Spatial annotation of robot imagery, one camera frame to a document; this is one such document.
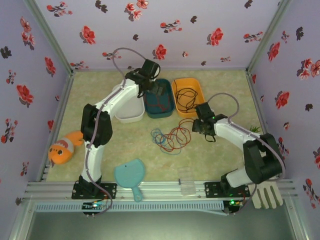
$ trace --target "floral wallpaper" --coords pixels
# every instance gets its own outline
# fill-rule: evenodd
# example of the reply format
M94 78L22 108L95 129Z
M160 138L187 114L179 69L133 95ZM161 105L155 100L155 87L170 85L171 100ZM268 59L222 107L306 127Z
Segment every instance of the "floral wallpaper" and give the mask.
M67 72L24 1L1 6L0 239L6 240L27 183L39 172Z
M319 239L320 214L320 15L317 0L292 1L252 81L268 130L277 139L307 216L310 239Z
M70 67L85 70L113 69L109 60L119 47L163 68L245 68L280 0L35 1ZM270 59L276 52L277 45ZM124 69L143 63L127 51L117 55Z

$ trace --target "white glove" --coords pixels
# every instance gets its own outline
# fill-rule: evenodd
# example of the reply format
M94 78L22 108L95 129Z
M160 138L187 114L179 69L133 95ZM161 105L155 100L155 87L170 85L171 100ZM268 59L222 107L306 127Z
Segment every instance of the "white glove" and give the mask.
M254 184L249 185L250 194L255 189ZM252 196L252 202L256 209L275 209L277 206L282 206L284 201L281 197L281 193L275 181L264 181L256 185L256 191Z

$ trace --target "orange plush toy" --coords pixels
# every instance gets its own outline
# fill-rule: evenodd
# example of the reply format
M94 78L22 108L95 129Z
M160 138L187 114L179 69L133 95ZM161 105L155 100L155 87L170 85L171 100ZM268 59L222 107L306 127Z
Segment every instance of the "orange plush toy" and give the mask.
M50 146L48 158L54 164L65 164L75 152L75 146L81 146L84 143L81 131L74 131Z

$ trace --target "mounting plate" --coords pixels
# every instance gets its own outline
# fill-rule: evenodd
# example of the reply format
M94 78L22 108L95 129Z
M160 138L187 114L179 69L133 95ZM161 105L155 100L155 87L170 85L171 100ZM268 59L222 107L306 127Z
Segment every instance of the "mounting plate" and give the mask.
M100 187L105 189L108 193L110 193L112 199L116 198L117 193L117 184L116 183L101 183ZM87 191L84 191L79 183L75 183L72 190L72 199L104 199L105 193L99 191L96 195L88 194Z
M245 196L250 197L249 188L247 185L242 185L230 189L230 193L226 194L222 191L219 181L207 181L204 183L205 196L210 198L241 198Z

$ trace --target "purple cable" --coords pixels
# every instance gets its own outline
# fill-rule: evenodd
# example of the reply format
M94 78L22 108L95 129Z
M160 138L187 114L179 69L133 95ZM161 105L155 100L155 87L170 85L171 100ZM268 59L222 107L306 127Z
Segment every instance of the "purple cable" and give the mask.
M143 55L141 55L139 52L131 49L131 48L127 48L127 47L119 47L117 48L116 50L113 51L112 55L114 56L114 54L118 51L118 50L128 50L128 51L131 51L131 52L134 52L135 54L138 54L140 57L142 57L144 60L146 59ZM95 121L95 124L94 124L94 130L93 130L93 134L92 134L92 138L91 138L91 141L90 143L86 146L87 148L87 152L86 152L86 155L85 155L85 160L84 160L84 164L85 164L85 171L86 171L86 174L88 176L88 178L90 179L90 181L92 182L92 184L94 186L96 186L98 189L100 189L101 191L103 191L110 199L110 205L108 207L106 207L103 211L101 212L98 212L97 214L95 214L96 216L97 215L101 215L101 214L104 214L106 211L108 211L109 209L112 208L112 205L113 205L113 200L112 200L112 197L110 195L110 193L105 190L104 188L102 188L101 186L99 186L98 184L95 183L95 181L93 180L93 178L91 177L90 173L89 173L89 168L88 168L88 159L89 159L89 153L90 153L90 150L91 150L91 146L93 145L94 141L95 141L95 138L96 138L96 135L97 135L97 130L98 130L98 122L99 122L99 117L100 117L100 114L102 112L102 109L105 107L105 104L107 104L114 96L116 96L120 91L121 89L126 85L126 76L125 74L121 71L121 69L117 66L116 62L115 62L115 58L113 57L112 58L112 63L114 65L114 67L121 73L122 77L123 77L123 84L122 86L114 93L112 94L110 97L108 97L104 102L103 104L101 105L101 107L99 108L98 110L98 113L96 115L96 121Z
M226 93L226 92L218 92L218 93L214 94L213 96L211 96L211 97L208 99L207 102L209 103L209 101L210 101L211 99L213 99L214 97L216 97L216 96L218 96L218 95L227 95L227 96L233 98L233 100L234 100L235 103L236 103L236 111L235 111L234 114L232 114L231 116L228 117L228 123L229 123L231 126L233 126L234 128L240 130L241 132L243 132L243 133L245 133L245 134L247 134L247 135L255 138L256 140L258 140L260 143L262 143L262 145L264 145L267 149L269 149L269 150L272 152L272 154L276 157L276 159L279 161L279 163L280 163L280 165L281 165L282 174L281 174L280 177L277 178L277 179L268 179L268 180L266 180L266 181L267 181L267 182L276 182L276 181L279 181L279 180L283 179L283 178L285 177L285 174L286 174L286 168L285 168L284 162L282 161L281 157L277 154L277 152L276 152L275 150L273 150L272 147L270 147L265 141L263 141L262 139L260 139L260 138L257 137L256 135L252 134L252 133L251 133L250 131L248 131L247 129L245 129L245 128L241 127L241 126L238 126L238 125L234 124L234 123L231 121L231 119L232 119L235 115L237 115L238 112L239 112L240 105L239 105L238 100L237 100L233 95L231 95L231 94L229 94L229 93ZM253 195L255 194L256 190L257 190L257 185L255 184L255 185L254 185L254 189L253 189L253 191L252 191L252 194L250 195L249 199L245 202L245 204L243 205L243 207L240 208L240 210L238 211L238 213L239 213L239 212L245 207L245 205L247 205L247 203L252 199L252 197L253 197Z

